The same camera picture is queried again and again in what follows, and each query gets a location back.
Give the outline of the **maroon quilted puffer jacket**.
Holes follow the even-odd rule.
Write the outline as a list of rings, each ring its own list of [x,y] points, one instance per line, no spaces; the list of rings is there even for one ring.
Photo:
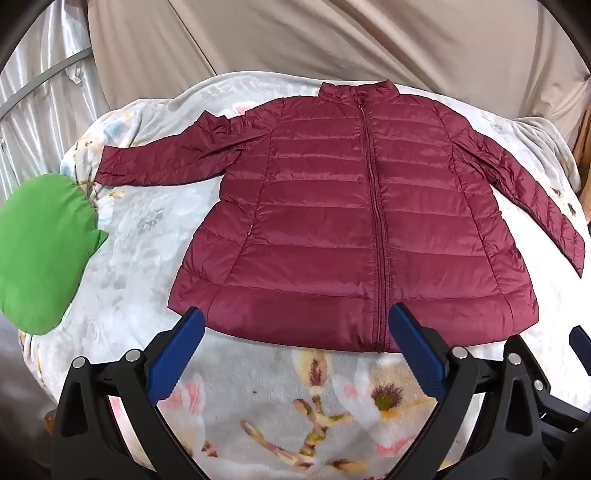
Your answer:
[[[576,272],[585,243],[545,189],[443,103],[393,83],[322,84],[177,135],[108,146],[104,186],[221,178],[172,284],[176,313],[246,340],[393,352],[388,312],[405,304],[447,341],[501,341],[538,321],[503,195]]]

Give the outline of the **white floral fleece blanket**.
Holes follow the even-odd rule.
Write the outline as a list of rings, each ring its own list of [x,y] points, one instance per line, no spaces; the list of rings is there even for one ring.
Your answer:
[[[21,334],[24,361],[58,398],[72,360],[110,362],[176,322],[166,306],[190,236],[218,198],[211,179],[179,187],[102,189],[102,150],[181,132],[204,111],[233,117],[277,97],[314,95],[317,79],[238,72],[202,81],[171,100],[137,100],[96,120],[60,171],[98,212],[108,238],[86,266],[61,323]],[[544,232],[499,202],[530,272],[539,322],[523,337],[555,396],[590,406],[590,380],[568,343],[590,324],[590,278],[577,275]],[[160,411],[214,479],[378,479],[434,408],[398,354],[311,353],[208,332]]]

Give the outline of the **green cushion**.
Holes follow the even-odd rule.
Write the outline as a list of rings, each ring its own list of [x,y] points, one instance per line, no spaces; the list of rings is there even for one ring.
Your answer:
[[[108,234],[69,177],[44,174],[1,207],[1,312],[19,330],[44,335],[62,320],[89,259]]]

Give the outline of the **beige fabric drape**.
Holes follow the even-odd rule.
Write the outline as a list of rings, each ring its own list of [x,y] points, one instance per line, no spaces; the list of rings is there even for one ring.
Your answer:
[[[384,80],[507,118],[541,116],[568,142],[590,72],[535,1],[91,1],[109,105],[173,97],[216,75],[271,71]]]

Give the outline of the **silver satin curtain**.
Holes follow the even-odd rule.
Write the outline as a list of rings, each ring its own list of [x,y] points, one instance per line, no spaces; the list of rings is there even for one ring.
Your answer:
[[[85,1],[51,1],[1,72],[1,199],[56,173],[108,104],[93,58]]]

